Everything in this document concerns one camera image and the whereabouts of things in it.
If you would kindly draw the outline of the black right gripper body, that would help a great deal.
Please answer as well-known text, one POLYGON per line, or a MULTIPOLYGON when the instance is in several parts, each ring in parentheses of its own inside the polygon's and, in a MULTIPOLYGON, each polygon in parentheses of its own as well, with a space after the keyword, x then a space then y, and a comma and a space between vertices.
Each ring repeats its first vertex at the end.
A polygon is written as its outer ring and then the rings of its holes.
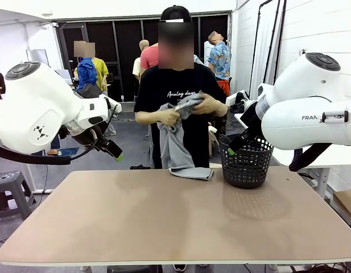
POLYGON ((247 126, 247 130, 252 134, 262 134, 261 120, 256 113, 257 102, 253 102, 241 116, 241 121, 247 126))

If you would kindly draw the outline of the person's right hand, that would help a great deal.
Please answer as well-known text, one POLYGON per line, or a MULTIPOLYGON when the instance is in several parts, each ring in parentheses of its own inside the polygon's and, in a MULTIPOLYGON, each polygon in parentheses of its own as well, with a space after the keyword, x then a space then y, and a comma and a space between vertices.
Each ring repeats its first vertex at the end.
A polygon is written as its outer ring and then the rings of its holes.
POLYGON ((180 118, 180 114, 174 109, 166 109, 158 111, 157 122, 160 122, 166 126, 173 126, 180 118))

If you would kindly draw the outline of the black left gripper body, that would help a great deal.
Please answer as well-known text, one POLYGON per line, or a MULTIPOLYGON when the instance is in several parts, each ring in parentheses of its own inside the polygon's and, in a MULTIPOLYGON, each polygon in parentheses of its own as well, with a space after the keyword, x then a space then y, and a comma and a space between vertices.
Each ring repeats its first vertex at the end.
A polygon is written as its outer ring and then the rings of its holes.
POLYGON ((107 146, 107 140, 102 137, 102 128, 101 127, 91 127, 86 129, 81 134, 74 136, 74 140, 81 145, 92 145, 95 141, 93 132, 97 137, 96 145, 98 146, 107 146))

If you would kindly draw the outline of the person's left hand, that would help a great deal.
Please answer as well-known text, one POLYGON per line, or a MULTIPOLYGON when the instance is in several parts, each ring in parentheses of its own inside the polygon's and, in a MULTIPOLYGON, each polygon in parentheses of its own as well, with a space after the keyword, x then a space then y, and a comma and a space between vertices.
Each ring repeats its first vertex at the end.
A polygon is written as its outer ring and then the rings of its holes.
POLYGON ((228 108, 222 102, 203 92, 200 95, 203 101, 193 107, 193 114, 213 114, 219 117, 225 115, 228 108))

